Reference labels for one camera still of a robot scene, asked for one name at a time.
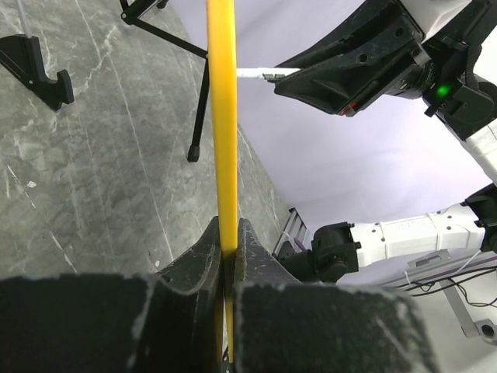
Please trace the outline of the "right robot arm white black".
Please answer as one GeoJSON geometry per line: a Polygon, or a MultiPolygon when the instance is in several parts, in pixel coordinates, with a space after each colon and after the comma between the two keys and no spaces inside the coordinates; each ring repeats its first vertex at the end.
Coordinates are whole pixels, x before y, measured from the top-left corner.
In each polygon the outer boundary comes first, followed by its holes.
{"type": "Polygon", "coordinates": [[[496,85],[475,66],[494,1],[365,1],[281,63],[274,92],[349,117],[358,157],[311,245],[276,253],[299,281],[335,283],[393,258],[496,250],[496,85]]]}

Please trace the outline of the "yellow framed whiteboard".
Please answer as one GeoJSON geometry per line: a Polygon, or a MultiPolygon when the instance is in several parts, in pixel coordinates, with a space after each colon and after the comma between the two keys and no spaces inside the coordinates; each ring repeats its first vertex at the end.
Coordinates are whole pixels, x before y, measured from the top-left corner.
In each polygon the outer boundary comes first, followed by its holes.
{"type": "Polygon", "coordinates": [[[238,95],[235,3],[207,1],[207,51],[224,269],[228,361],[235,362],[233,283],[238,248],[238,95]]]}

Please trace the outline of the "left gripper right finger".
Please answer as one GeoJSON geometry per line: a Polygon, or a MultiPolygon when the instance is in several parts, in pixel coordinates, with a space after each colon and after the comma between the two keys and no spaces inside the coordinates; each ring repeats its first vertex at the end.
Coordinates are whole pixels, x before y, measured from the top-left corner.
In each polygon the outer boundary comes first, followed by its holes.
{"type": "Polygon", "coordinates": [[[419,308],[406,293],[302,283],[238,223],[236,372],[436,372],[419,308]]]}

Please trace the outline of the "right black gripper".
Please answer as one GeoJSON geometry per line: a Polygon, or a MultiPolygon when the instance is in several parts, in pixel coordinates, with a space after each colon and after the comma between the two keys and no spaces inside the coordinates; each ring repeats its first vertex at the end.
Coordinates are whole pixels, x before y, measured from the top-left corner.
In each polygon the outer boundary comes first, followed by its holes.
{"type": "Polygon", "coordinates": [[[427,113],[446,106],[468,44],[450,38],[422,45],[429,60],[415,69],[412,52],[423,33],[399,1],[365,1],[334,30],[280,63],[295,73],[275,83],[279,96],[331,115],[352,116],[406,75],[406,99],[423,99],[427,113]]]}

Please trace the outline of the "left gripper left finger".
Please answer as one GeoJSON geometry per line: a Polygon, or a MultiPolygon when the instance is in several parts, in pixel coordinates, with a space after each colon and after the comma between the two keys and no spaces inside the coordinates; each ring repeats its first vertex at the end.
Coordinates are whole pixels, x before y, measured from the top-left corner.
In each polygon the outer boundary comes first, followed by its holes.
{"type": "Polygon", "coordinates": [[[218,372],[217,219],[155,274],[57,274],[1,281],[3,372],[218,372]]]}

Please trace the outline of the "white whiteboard marker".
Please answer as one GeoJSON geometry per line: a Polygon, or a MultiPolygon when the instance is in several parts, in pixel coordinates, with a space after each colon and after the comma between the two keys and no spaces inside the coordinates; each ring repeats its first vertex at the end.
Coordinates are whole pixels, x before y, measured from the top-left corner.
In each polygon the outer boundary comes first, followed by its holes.
{"type": "Polygon", "coordinates": [[[237,68],[237,78],[277,81],[299,72],[299,68],[237,68]]]}

